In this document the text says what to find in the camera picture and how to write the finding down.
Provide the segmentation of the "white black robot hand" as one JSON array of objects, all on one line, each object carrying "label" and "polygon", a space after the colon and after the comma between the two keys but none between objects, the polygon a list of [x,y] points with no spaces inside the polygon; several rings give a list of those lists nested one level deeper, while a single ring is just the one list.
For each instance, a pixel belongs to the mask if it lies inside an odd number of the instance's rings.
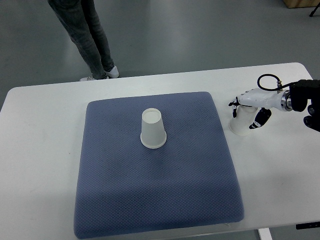
[{"label": "white black robot hand", "polygon": [[267,123],[272,115],[272,108],[283,112],[292,110],[289,90],[266,91],[260,88],[254,88],[236,96],[229,106],[232,107],[233,118],[237,116],[239,106],[258,108],[254,121],[249,126],[251,130]]}]

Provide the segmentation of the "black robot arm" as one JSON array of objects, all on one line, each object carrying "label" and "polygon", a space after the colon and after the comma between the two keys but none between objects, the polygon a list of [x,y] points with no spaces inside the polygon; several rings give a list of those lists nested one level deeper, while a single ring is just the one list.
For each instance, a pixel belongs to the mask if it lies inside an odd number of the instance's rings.
[{"label": "black robot arm", "polygon": [[291,108],[295,112],[308,115],[303,118],[303,123],[310,129],[320,131],[320,81],[301,79],[289,86]]}]

